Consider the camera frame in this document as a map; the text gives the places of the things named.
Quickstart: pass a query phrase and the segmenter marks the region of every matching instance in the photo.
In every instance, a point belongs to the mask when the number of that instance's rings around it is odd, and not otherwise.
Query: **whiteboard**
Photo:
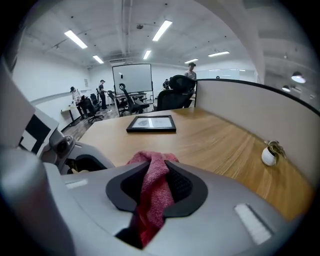
[[[128,93],[152,91],[151,64],[114,66],[112,72],[116,94],[123,94],[119,84],[125,84]]]

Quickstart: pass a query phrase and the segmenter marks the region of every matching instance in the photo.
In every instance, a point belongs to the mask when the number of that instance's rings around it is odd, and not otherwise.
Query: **white cubicle divider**
[[[112,67],[115,93],[122,94],[119,84],[125,84],[128,93],[153,90],[151,64],[132,64]]]
[[[198,80],[196,107],[277,140],[312,185],[320,176],[320,114],[277,89],[243,81]]]

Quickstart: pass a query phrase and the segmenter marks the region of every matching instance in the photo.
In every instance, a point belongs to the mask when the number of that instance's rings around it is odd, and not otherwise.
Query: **floor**
[[[153,111],[153,109],[154,109],[153,106],[154,106],[153,104],[150,104],[150,106],[148,108],[146,108],[143,112],[147,113],[147,112]],[[97,113],[97,115],[102,115],[103,120],[118,118],[116,107],[114,105],[110,105],[110,107],[107,105],[107,107],[108,107],[108,109],[99,111]],[[123,113],[123,116],[129,116],[129,115],[130,115],[130,113],[128,111]],[[85,132],[94,123],[94,122],[92,122],[92,123],[88,122],[88,119],[80,120],[80,122],[77,125],[66,128],[62,133],[64,135],[70,135],[70,136],[74,137],[76,141],[79,141],[81,139],[81,137],[85,134]]]

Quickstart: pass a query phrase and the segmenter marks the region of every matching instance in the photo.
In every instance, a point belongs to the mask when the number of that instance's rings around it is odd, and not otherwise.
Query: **person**
[[[83,94],[81,93],[81,91],[79,89],[74,88],[73,86],[70,88],[70,93],[72,93],[72,100],[76,105],[76,108],[78,109],[80,115],[81,115],[81,119],[87,118],[87,110],[85,105],[83,104],[83,102],[81,101],[81,97],[83,96]]]
[[[165,82],[162,84],[162,86],[165,90],[169,90],[169,80],[166,79]]]
[[[187,78],[191,78],[193,80],[196,80],[197,79],[197,73],[194,72],[194,68],[195,68],[196,64],[194,62],[190,62],[189,63],[189,69],[187,72],[184,73],[184,75],[187,77]]]
[[[104,83],[106,81],[104,80],[100,80],[100,84],[99,84],[99,92],[100,92],[100,98],[101,98],[101,109],[102,110],[106,110],[107,109],[107,105],[106,105],[106,95],[105,93],[107,93],[107,91],[104,90]]]

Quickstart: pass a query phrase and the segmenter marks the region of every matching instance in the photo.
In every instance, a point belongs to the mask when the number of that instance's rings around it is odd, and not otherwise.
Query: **ceiling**
[[[233,31],[211,11],[193,0],[58,0],[26,30],[24,44],[44,54],[86,67],[126,60],[186,66],[220,61],[209,58],[215,52],[229,51],[228,58],[250,61],[246,49]],[[164,20],[172,25],[158,42],[152,41]],[[72,30],[88,46],[81,49],[64,33]]]
[[[265,81],[273,83],[268,85],[278,88],[299,86],[319,94],[319,61],[295,18],[276,1],[244,0],[243,4],[258,29],[266,69]],[[305,84],[291,79],[295,71],[303,74]]]

